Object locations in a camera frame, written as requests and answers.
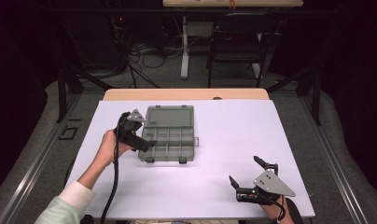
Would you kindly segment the black floor bracket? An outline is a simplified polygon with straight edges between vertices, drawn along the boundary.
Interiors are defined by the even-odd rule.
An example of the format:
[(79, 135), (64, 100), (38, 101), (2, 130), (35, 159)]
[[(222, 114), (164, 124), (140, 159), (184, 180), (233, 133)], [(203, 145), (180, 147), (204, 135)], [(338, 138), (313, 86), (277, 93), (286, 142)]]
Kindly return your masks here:
[(74, 140), (78, 127), (65, 126), (63, 132), (59, 135), (60, 140)]

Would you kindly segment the black chair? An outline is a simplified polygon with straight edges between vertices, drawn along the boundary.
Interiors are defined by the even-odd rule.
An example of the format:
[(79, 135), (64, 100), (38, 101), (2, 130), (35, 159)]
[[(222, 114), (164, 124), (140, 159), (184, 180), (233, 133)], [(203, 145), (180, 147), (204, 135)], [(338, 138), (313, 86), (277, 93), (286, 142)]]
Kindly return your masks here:
[(279, 26), (272, 14), (231, 12), (219, 16), (213, 23), (206, 68), (207, 85), (211, 87), (214, 63), (246, 63), (259, 67), (254, 77), (259, 86), (269, 46)]

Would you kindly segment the grey plastic compartment box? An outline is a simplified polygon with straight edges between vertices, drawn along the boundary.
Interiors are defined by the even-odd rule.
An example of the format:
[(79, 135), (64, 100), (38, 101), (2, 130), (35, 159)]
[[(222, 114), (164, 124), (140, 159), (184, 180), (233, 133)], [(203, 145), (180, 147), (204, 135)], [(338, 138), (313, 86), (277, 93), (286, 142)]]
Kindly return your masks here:
[[(147, 139), (146, 133), (155, 138)], [(185, 164), (194, 160), (198, 138), (194, 131), (194, 107), (192, 105), (153, 105), (147, 108), (142, 137), (157, 140), (156, 146), (147, 152), (140, 151), (140, 161), (177, 161)]]

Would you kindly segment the person's right hand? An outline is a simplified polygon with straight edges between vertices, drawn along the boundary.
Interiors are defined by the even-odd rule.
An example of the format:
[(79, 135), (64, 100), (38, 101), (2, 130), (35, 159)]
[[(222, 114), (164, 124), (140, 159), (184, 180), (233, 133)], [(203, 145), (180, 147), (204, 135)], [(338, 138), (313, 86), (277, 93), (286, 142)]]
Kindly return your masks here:
[[(282, 205), (285, 208), (285, 216), (283, 219), (279, 221), (279, 224), (294, 224), (294, 221), (291, 218), (291, 215), (288, 211), (288, 205), (286, 203), (286, 198), (284, 196), (281, 196), (277, 202)], [(275, 221), (277, 218), (279, 218), (282, 215), (282, 209), (275, 205), (262, 205), (261, 208), (265, 212), (267, 218), (270, 221)]]

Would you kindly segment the black wrist band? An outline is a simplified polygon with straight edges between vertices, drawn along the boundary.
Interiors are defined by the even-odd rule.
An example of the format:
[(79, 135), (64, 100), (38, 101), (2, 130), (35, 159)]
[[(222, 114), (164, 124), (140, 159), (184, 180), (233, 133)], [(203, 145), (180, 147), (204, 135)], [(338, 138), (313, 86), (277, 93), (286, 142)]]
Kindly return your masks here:
[(297, 206), (289, 198), (286, 198), (288, 212), (294, 224), (304, 224)]

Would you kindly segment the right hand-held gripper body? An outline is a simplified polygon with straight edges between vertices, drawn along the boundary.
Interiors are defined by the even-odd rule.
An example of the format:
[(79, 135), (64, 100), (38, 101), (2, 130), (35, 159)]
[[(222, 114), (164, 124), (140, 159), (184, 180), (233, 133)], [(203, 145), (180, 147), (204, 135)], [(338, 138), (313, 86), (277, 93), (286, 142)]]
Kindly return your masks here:
[(295, 197), (296, 193), (278, 176), (278, 165), (260, 162), (264, 172), (255, 178), (253, 188), (241, 188), (235, 183), (236, 200), (260, 205), (278, 204), (281, 196)]

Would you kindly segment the white desk leg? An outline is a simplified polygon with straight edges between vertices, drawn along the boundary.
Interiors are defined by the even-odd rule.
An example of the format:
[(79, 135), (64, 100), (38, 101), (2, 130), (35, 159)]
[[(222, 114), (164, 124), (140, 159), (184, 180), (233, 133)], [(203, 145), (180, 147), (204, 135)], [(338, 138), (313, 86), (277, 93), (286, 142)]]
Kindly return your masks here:
[(189, 42), (188, 42), (188, 23), (187, 18), (182, 18), (182, 40), (183, 40), (183, 54), (181, 63), (181, 74), (182, 79), (187, 79), (189, 77)]

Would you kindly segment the white table board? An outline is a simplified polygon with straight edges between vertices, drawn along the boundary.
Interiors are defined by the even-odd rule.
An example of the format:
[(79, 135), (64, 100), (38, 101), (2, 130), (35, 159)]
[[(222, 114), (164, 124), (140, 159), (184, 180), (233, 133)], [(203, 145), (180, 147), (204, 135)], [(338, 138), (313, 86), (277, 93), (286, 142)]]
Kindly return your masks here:
[(239, 203), (229, 175), (250, 188), (262, 168), (258, 156), (279, 166), (279, 177), (296, 193), (303, 217), (314, 209), (271, 100), (193, 101), (199, 139), (194, 160), (146, 163), (124, 153), (94, 186), (87, 212), (110, 219), (248, 219), (263, 217), (253, 203)]

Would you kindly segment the person's left hand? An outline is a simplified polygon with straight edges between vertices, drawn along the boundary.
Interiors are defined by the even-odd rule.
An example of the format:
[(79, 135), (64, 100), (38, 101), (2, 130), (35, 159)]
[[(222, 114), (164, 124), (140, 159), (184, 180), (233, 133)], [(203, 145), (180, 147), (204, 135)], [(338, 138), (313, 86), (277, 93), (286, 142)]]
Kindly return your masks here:
[(101, 145), (94, 158), (97, 167), (105, 168), (115, 159), (115, 149), (118, 150), (118, 157), (132, 147), (117, 141), (117, 137), (112, 130), (105, 132)]

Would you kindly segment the wooden table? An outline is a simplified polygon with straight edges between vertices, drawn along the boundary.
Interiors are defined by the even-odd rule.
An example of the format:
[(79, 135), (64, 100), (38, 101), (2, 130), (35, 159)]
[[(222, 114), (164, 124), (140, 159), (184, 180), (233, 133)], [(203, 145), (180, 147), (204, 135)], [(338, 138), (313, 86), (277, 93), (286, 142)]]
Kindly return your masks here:
[(185, 101), (221, 99), (269, 100), (264, 89), (110, 89), (104, 101)]

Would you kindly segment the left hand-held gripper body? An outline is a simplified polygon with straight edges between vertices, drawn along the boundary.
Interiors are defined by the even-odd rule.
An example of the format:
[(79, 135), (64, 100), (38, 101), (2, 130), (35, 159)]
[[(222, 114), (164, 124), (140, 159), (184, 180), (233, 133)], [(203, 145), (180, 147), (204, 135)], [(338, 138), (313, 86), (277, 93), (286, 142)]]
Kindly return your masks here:
[(115, 128), (118, 141), (132, 147), (133, 151), (147, 152), (150, 148), (150, 142), (136, 135), (145, 121), (137, 109), (122, 113)]

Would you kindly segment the black metal stand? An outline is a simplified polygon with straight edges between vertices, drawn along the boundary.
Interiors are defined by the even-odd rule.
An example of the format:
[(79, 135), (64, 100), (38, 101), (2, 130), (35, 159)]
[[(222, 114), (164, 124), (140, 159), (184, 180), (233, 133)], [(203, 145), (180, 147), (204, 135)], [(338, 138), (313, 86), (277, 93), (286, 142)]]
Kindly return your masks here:
[(59, 117), (58, 122), (61, 122), (67, 114), (67, 98), (66, 98), (66, 88), (73, 94), (81, 94), (84, 91), (84, 87), (79, 81), (83, 77), (89, 82), (101, 87), (105, 91), (112, 89), (112, 86), (104, 83), (97, 77), (90, 75), (82, 69), (79, 69), (73, 65), (67, 65), (61, 69), (58, 74), (58, 97), (59, 97)]
[(295, 89), (295, 93), (298, 96), (306, 96), (309, 93), (312, 94), (312, 105), (311, 105), (311, 115), (317, 125), (321, 125), (320, 122), (320, 93), (321, 93), (321, 72), (314, 67), (307, 67), (299, 71), (298, 73), (286, 77), (279, 81), (278, 83), (270, 86), (266, 89), (267, 92), (277, 91), (287, 84), (298, 80), (299, 84)]

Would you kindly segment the aluminium floor rail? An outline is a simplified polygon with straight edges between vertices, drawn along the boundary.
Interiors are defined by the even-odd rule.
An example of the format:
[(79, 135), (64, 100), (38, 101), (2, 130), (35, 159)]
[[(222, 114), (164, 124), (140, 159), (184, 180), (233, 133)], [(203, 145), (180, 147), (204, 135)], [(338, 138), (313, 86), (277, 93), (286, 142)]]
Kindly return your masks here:
[(62, 119), (59, 119), (57, 97), (48, 98), (40, 121), (0, 187), (0, 224), (14, 224), (43, 171), (53, 151), (53, 145), (67, 123), (67, 118), (76, 108), (80, 98), (80, 94), (69, 96), (67, 111)]
[(345, 207), (347, 208), (351, 219), (354, 224), (369, 224), (356, 195), (353, 192), (352, 186), (349, 183), (342, 167), (339, 165), (338, 160), (333, 152), (333, 149), (325, 135), (325, 132), (321, 125), (319, 125), (313, 118), (310, 101), (305, 97), (299, 98), (301, 106), (303, 107), (306, 116), (309, 118), (310, 123), (317, 135), (317, 138), (322, 145), (322, 154), (328, 165), (328, 169), (334, 179), (335, 185), (338, 188)]

